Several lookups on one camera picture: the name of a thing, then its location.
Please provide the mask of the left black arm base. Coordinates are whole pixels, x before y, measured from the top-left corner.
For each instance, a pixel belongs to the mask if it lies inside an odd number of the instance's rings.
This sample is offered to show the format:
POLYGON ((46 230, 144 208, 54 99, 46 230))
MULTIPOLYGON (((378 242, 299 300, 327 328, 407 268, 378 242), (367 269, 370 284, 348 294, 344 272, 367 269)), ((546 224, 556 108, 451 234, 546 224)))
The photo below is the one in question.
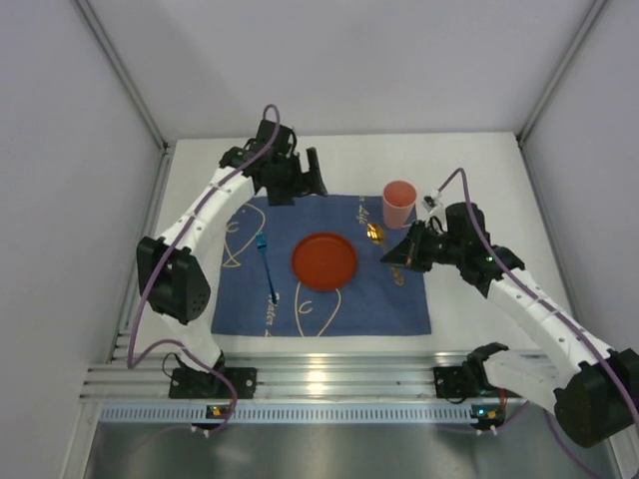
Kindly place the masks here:
MULTIPOLYGON (((231 399, 231 388, 210 372, 196 370, 186 365, 176 353, 177 366, 168 373, 167 354, 162 370, 170 378, 169 397, 171 399, 231 399)), ((234 387, 238 399, 253 399, 257 388, 258 371, 253 367, 229 367, 222 358, 215 366, 234 387)))

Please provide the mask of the orange plastic plate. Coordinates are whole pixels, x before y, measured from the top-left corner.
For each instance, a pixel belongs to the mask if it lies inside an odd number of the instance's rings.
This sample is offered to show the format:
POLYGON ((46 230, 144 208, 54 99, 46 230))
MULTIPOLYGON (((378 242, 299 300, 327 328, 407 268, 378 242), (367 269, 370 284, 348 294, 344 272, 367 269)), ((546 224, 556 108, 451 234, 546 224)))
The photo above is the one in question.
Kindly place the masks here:
POLYGON ((303 238, 294 248, 291 266, 301 285, 315 291, 331 291, 348 284, 358 266, 353 245, 329 232, 303 238))

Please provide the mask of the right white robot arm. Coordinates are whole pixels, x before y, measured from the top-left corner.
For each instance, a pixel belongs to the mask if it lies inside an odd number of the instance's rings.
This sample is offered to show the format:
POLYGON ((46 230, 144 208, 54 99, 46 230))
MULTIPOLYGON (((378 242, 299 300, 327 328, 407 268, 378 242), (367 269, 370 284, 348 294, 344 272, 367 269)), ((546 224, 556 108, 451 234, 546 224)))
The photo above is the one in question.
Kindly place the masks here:
POLYGON ((505 389, 552 413, 577 445, 592 447, 638 424, 638 354, 617 351, 559 307, 509 248, 490 243, 476 204, 446 207, 445 218, 417 220, 381 262, 419 273, 451 265, 502 309, 543 351, 548 368, 500 342, 479 346, 462 363, 466 386, 486 395, 505 389))

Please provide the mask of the pink plastic cup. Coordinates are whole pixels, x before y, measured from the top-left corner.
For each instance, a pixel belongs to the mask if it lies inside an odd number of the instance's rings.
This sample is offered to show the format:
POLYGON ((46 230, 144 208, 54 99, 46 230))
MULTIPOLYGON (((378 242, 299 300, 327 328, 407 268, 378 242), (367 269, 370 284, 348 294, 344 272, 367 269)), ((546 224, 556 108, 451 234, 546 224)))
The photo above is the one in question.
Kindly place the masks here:
POLYGON ((384 224, 391 230, 401 229, 408 220, 416 202, 417 192, 406 181, 392 181, 382 191, 384 224))

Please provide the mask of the blue cloth placemat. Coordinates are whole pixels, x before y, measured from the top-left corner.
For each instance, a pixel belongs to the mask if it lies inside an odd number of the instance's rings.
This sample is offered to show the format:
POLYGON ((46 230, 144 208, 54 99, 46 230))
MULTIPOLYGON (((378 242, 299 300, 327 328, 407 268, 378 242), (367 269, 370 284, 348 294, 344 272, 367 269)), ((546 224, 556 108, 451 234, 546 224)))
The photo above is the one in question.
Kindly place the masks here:
MULTIPOLYGON (((382 223, 382 200, 375 196, 306 197, 293 206, 272 207, 264 197, 249 200, 227 224, 218 300, 212 332, 255 337, 415 336, 431 332, 424 277, 402 272, 397 286, 366 224, 382 223), (270 298, 267 275, 256 245, 263 231, 278 304, 270 298), (306 236, 329 232, 354 247, 358 266, 352 280, 331 291, 315 291, 296 279, 291 258, 306 236)), ((386 231, 387 249, 404 237, 386 231)))

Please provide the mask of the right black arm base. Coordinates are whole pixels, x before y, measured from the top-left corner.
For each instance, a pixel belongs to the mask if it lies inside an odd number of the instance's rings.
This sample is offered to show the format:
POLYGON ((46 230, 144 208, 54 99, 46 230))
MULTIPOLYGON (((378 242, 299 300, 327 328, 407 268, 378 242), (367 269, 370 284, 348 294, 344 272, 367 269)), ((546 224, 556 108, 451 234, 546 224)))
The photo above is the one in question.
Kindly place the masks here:
POLYGON ((435 393, 439 399, 461 401, 471 398, 498 398, 498 389, 480 390, 468 379, 461 366, 435 366, 432 369, 435 393))

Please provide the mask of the gold metal spoon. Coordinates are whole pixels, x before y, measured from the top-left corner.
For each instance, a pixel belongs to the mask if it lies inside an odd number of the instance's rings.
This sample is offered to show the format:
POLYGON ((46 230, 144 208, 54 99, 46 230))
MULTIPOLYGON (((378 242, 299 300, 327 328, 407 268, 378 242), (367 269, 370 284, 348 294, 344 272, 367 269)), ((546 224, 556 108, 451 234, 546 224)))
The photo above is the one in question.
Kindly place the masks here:
MULTIPOLYGON (((385 233, 384 233, 384 229, 383 227, 377 225, 377 224, 373 224, 373 223, 367 223, 366 224, 366 235, 368 237, 368 239, 373 242, 376 245, 379 245, 383 251, 383 253, 387 253, 388 249, 386 247, 385 244, 385 233)), ((391 274, 393 277, 393 282, 397 285, 397 286, 403 286, 404 285, 404 278, 401 275, 401 273, 399 272, 398 268, 391 264, 390 266, 390 270, 391 270, 391 274)))

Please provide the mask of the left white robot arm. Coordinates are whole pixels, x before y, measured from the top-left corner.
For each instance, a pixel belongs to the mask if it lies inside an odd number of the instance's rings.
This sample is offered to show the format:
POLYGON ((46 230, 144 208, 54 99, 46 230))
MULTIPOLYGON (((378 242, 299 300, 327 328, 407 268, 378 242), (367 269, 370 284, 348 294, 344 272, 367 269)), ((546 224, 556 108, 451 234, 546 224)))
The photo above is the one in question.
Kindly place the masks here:
POLYGON ((166 343, 179 348, 187 367, 217 373, 223 353, 212 333, 227 224, 259 191, 270 206, 291 206, 297 198, 326 196, 316 148, 306 150, 304 170, 297 136, 289 128, 261 120, 257 133, 227 150, 186 211, 136 250, 140 302, 170 328, 166 343))

